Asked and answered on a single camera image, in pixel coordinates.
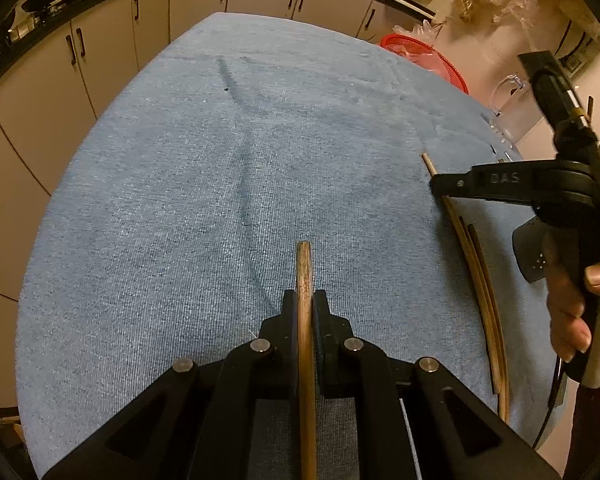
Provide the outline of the right hand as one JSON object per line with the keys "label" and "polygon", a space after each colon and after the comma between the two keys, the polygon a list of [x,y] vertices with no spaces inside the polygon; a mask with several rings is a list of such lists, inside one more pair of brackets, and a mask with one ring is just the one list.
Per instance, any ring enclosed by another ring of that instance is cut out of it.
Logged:
{"label": "right hand", "polygon": [[[550,343],[557,355],[569,363],[578,352],[588,350],[593,339],[588,324],[582,318],[585,300],[577,285],[571,281],[552,234],[544,236],[543,254],[546,260]],[[589,292],[600,297],[600,262],[585,269],[584,284]]]}

